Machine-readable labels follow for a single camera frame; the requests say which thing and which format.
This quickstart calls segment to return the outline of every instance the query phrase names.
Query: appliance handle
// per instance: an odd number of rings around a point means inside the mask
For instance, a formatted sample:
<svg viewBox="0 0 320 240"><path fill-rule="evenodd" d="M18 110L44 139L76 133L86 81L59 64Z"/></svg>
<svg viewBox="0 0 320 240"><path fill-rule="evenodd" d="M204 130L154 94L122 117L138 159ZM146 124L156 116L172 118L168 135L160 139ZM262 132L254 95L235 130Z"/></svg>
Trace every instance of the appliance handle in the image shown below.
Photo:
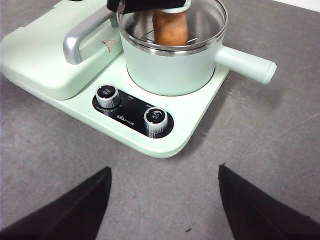
<svg viewBox="0 0 320 240"><path fill-rule="evenodd" d="M79 50L80 43L108 19L110 19L112 27L118 27L116 14L103 6L67 33L63 41L63 53L68 63L78 65L82 62Z"/></svg>
<svg viewBox="0 0 320 240"><path fill-rule="evenodd" d="M261 84L268 84L277 69L273 61L223 45L215 53L214 61Z"/></svg>

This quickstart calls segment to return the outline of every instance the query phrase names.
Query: cooking pot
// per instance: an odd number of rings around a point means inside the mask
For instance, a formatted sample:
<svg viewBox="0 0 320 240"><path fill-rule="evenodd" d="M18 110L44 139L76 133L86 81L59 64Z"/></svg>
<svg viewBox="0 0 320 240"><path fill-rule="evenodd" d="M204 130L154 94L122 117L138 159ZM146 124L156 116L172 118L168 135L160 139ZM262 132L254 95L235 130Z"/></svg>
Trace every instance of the cooking pot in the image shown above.
<svg viewBox="0 0 320 240"><path fill-rule="evenodd" d="M186 95L206 85L217 64L270 82L274 62L223 45L229 17L222 2L193 0L184 14L188 45L163 46L154 43L152 10L117 13L127 71L138 86L158 95Z"/></svg>

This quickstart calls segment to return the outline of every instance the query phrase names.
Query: black control panel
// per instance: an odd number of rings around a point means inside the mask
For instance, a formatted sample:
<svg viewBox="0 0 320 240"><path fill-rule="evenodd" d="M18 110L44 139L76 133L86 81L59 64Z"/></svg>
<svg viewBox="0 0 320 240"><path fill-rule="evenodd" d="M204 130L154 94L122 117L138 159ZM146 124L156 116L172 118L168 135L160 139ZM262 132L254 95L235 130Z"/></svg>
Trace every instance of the black control panel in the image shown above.
<svg viewBox="0 0 320 240"><path fill-rule="evenodd" d="M120 96L120 101L117 106L112 108L101 107L101 105L97 100L97 97L94 96L92 99L92 105L94 109L149 138L160 139L167 136L172 131L172 129L174 128L174 119L168 112L167 112L167 126L163 132L152 133L148 131L145 126L144 115L148 109L154 106L130 94L127 94L124 91L121 91L119 89L117 91ZM102 94L99 89L97 90L97 92L98 92L98 96L102 97ZM151 118L152 116L156 116L156 115L157 115L157 112L155 112L152 115L151 113L149 113L148 118L149 117ZM154 121L155 124L159 122L161 119L162 119L162 116L156 121Z"/></svg>

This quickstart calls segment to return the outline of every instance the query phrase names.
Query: silver knob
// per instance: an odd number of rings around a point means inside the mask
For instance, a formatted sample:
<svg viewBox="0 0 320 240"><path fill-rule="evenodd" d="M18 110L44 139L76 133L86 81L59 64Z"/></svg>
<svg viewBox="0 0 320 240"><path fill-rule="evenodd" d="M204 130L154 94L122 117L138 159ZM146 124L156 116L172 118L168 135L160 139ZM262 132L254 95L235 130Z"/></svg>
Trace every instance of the silver knob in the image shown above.
<svg viewBox="0 0 320 240"><path fill-rule="evenodd" d="M99 105L105 109L116 107L120 103L120 94L116 86L104 84L97 88L95 97Z"/></svg>
<svg viewBox="0 0 320 240"><path fill-rule="evenodd" d="M160 107L151 107L145 111L144 126L153 134L162 133L168 126L168 114Z"/></svg>

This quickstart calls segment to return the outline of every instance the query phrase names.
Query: gray carpet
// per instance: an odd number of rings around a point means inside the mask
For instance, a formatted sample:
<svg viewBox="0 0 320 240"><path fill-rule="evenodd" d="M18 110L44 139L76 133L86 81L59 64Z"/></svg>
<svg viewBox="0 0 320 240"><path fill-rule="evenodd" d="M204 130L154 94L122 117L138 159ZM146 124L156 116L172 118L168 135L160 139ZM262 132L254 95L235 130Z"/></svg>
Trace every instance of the gray carpet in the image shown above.
<svg viewBox="0 0 320 240"><path fill-rule="evenodd" d="M57 2L2 0L1 38ZM223 163L320 222L320 13L271 0L223 2L224 44L278 69L269 85L231 72L187 146L169 159L130 149L1 75L2 228L110 166L98 240L230 240Z"/></svg>

